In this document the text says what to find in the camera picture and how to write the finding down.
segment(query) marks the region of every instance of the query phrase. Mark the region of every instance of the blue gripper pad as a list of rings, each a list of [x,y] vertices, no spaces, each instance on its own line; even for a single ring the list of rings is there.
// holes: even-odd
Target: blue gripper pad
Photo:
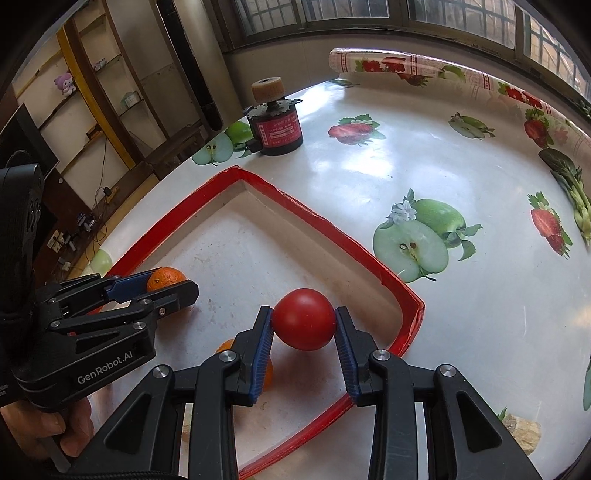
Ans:
[[[265,382],[267,363],[269,361],[269,354],[271,353],[271,345],[273,343],[273,328],[271,327],[272,312],[273,311],[269,309],[258,346],[256,347],[255,356],[252,359],[251,387],[248,391],[248,395],[253,403],[256,403],[259,395],[262,393],[262,387]]]
[[[341,318],[339,309],[335,310],[336,316],[336,332],[335,343],[339,354],[340,367],[343,371],[343,379],[345,380],[345,387],[347,393],[356,404],[361,396],[361,387],[359,386],[359,375],[357,362],[353,354],[353,348],[347,335],[343,319]]]

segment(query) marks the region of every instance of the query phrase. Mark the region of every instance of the pink plush toy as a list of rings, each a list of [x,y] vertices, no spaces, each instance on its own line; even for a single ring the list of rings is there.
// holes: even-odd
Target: pink plush toy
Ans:
[[[74,85],[74,79],[70,72],[66,72],[60,75],[54,80],[56,86],[61,90],[64,96],[70,96],[76,91],[76,85]]]

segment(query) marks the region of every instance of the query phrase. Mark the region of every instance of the shelf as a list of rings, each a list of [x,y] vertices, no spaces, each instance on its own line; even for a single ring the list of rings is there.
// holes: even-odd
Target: shelf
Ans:
[[[80,32],[79,32],[80,36],[83,37],[84,35],[90,33],[91,31],[93,31],[95,28],[100,27],[101,25],[103,25],[105,23],[105,19],[106,19],[106,14],[101,14],[98,17],[96,17],[86,27],[84,27],[82,30],[80,30]],[[35,74],[31,78],[29,78],[25,82],[25,85],[23,85],[22,88],[15,94],[16,97],[19,98],[25,92],[25,90],[27,90],[31,86],[31,84],[33,83],[33,81],[35,81],[35,79],[37,77],[39,77],[40,74],[42,74],[51,65],[53,65],[56,62],[56,60],[59,59],[61,56],[62,56],[61,50],[58,50],[51,57],[49,57],[49,59],[47,59],[39,67],[39,69],[35,72]]]
[[[104,67],[102,67],[100,70],[96,71],[97,75],[100,75],[100,73],[102,71],[104,71],[109,65],[112,65],[116,62],[118,62],[121,59],[121,53],[119,53],[118,55],[116,55],[115,57],[113,57],[112,59],[110,59]],[[43,120],[43,123],[41,125],[39,125],[39,130],[42,130],[48,123],[49,120],[51,120],[54,115],[58,112],[58,110],[63,107],[68,101],[70,101],[71,98],[75,97],[78,94],[79,90],[76,90],[74,93],[72,93],[71,95],[67,96],[66,98],[64,98],[60,103],[57,104],[57,106],[51,111],[51,113],[49,114],[49,116]]]
[[[119,114],[119,118],[121,118],[122,116],[124,116],[127,112],[129,112],[134,106],[139,105],[140,103],[142,103],[144,101],[144,99],[140,99],[138,103],[134,103],[132,106],[130,106],[129,108],[126,108],[125,110],[123,110],[120,114]]]
[[[126,109],[126,110],[124,110],[123,112],[121,112],[121,113],[119,114],[119,118],[121,118],[123,115],[125,115],[127,112],[129,112],[129,111],[130,111],[130,110],[131,110],[131,109],[132,109],[134,106],[136,106],[136,105],[139,105],[140,103],[143,103],[143,101],[144,101],[144,99],[142,98],[142,99],[141,99],[141,100],[140,100],[138,103],[135,103],[135,104],[133,104],[133,105],[132,105],[132,106],[130,106],[128,109]],[[105,133],[104,133],[103,131],[101,131],[101,132],[99,132],[98,134],[96,134],[94,137],[92,137],[92,139],[91,139],[91,140],[89,140],[88,142],[86,142],[86,143],[84,144],[84,146],[83,146],[83,147],[80,149],[80,151],[79,151],[79,152],[78,152],[76,155],[74,155],[74,158],[72,158],[72,159],[70,160],[70,163],[68,163],[68,165],[66,165],[66,168],[64,168],[64,169],[62,170],[62,172],[61,172],[61,176],[64,176],[64,175],[66,175],[66,173],[68,172],[68,170],[70,170],[70,169],[71,169],[71,168],[72,168],[72,167],[73,167],[73,166],[76,164],[76,162],[77,162],[77,161],[78,161],[78,159],[79,159],[79,158],[82,156],[82,154],[83,154],[83,153],[84,153],[86,150],[88,150],[88,148],[89,148],[89,147],[90,147],[92,144],[96,143],[96,141],[97,141],[99,138],[103,138],[104,136],[105,136]]]

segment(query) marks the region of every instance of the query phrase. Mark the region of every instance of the finger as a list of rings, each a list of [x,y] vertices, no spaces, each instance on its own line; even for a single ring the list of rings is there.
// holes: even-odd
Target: finger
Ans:
[[[77,457],[94,435],[90,419],[90,402],[86,398],[74,404],[68,417],[68,428],[61,438],[60,446],[66,455]]]
[[[27,401],[17,401],[2,409],[13,435],[35,439],[63,433],[66,423],[59,413],[43,413]]]
[[[95,427],[90,419],[92,408],[87,398],[76,402],[72,407],[68,424],[80,437],[90,439],[95,432]]]

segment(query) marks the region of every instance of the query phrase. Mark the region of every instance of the apple slice print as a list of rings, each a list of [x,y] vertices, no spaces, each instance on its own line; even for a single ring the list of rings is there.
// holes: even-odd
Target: apple slice print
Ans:
[[[374,233],[374,253],[405,283],[445,270],[447,248],[437,234],[416,220],[383,223]]]
[[[338,125],[329,129],[329,137],[336,138],[345,145],[367,145],[373,140],[383,140],[386,136],[378,131],[379,123],[366,113],[356,117],[345,117]]]
[[[484,140],[486,135],[489,137],[495,136],[493,134],[495,131],[494,128],[488,128],[480,120],[471,116],[461,115],[459,112],[452,115],[452,119],[448,123],[456,132],[467,138]]]
[[[466,237],[474,236],[482,225],[466,226],[464,217],[447,203],[431,199],[415,200],[409,189],[402,203],[392,205],[386,222],[374,233],[374,254],[402,281],[410,283],[441,273],[449,262],[448,249],[462,246],[458,260],[476,253]]]
[[[201,150],[193,155],[193,161],[197,165],[225,162],[234,153],[232,140],[225,133],[221,133],[213,140],[210,140]]]
[[[534,208],[531,211],[531,219],[540,235],[548,241],[552,250],[568,258],[569,248],[567,245],[572,245],[573,242],[562,228],[558,213],[550,208],[550,204],[542,192],[527,197],[530,200],[530,205]]]

